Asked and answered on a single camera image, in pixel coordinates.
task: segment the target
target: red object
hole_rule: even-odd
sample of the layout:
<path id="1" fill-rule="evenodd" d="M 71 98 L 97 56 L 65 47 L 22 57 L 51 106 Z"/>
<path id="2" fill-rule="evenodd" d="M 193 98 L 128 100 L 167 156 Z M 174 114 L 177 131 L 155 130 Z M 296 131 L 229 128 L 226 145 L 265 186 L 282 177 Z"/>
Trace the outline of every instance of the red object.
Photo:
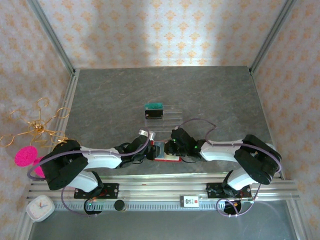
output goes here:
<path id="1" fill-rule="evenodd" d="M 14 157 L 14 162 L 19 167 L 27 167 L 32 164 L 38 155 L 38 150 L 34 146 L 21 148 Z"/>
<path id="2" fill-rule="evenodd" d="M 38 157 L 36 160 L 34 160 L 34 162 L 33 162 L 33 166 L 34 165 L 37 165 L 38 163 L 40 163 L 40 160 L 43 158 L 43 156 L 41 156 L 41 157 Z M 41 177 L 41 178 L 44 178 L 45 177 L 45 174 L 44 174 L 44 172 L 42 171 L 42 168 L 41 168 L 41 166 L 38 166 L 35 170 L 34 170 L 34 172 L 39 176 L 39 177 Z"/>

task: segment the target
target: transparent container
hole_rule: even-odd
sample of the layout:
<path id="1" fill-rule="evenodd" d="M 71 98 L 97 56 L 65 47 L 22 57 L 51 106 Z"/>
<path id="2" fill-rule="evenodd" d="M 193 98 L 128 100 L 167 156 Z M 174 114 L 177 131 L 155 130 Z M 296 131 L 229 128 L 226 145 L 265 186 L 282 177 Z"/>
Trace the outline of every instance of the transparent container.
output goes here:
<path id="1" fill-rule="evenodd" d="M 171 133 L 172 129 L 174 129 L 182 123 L 183 111 L 180 105 L 163 105 L 163 116 L 161 119 L 144 120 L 144 125 L 150 131 L 153 131 L 155 133 Z"/>

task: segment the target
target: gray marble surface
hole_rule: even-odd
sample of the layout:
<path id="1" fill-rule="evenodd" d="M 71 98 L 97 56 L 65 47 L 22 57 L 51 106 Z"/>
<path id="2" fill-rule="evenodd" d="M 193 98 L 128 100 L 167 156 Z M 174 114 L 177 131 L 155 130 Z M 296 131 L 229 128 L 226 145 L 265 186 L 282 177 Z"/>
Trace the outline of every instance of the gray marble surface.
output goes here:
<path id="1" fill-rule="evenodd" d="M 246 66 L 185 66 L 81 70 L 66 135 L 83 146 L 108 149 L 138 136 L 145 125 L 144 104 L 181 105 L 183 120 L 207 119 L 217 125 L 213 141 L 254 134 L 270 143 L 263 110 Z M 184 129 L 203 139 L 210 125 L 193 121 Z M 169 133 L 158 135 L 167 138 Z M 103 175 L 217 173 L 233 162 L 168 163 L 145 160 L 123 169 L 96 169 Z"/>

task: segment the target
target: orange floral wallpaper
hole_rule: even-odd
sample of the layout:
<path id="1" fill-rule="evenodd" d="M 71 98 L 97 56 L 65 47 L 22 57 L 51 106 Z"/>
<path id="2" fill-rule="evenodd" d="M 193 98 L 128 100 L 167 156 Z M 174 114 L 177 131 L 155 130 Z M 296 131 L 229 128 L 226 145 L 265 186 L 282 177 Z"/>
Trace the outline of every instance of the orange floral wallpaper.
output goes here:
<path id="1" fill-rule="evenodd" d="M 249 66 L 285 0 L 40 0 L 75 68 Z"/>
<path id="2" fill-rule="evenodd" d="M 319 26 L 319 1 L 297 1 L 255 74 L 285 175 L 297 181 L 314 239 L 320 236 Z"/>
<path id="3" fill-rule="evenodd" d="M 65 93 L 69 73 L 26 0 L 0 1 L 0 136 L 26 130 L 26 124 L 9 114 L 21 109 L 29 120 L 37 111 L 35 101 L 48 97 L 45 119 L 53 116 Z M 14 164 L 15 153 L 30 142 L 17 138 L 13 146 L 0 147 L 0 239 L 12 239 L 29 186 L 27 169 Z"/>

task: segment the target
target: small label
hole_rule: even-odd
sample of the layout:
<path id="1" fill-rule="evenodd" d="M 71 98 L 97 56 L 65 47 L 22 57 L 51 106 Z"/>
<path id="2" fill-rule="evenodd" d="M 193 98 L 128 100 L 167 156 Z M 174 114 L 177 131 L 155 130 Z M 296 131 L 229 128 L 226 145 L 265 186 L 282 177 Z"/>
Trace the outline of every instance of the small label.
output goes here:
<path id="1" fill-rule="evenodd" d="M 198 196 L 183 196 L 182 207 L 184 208 L 199 208 Z"/>

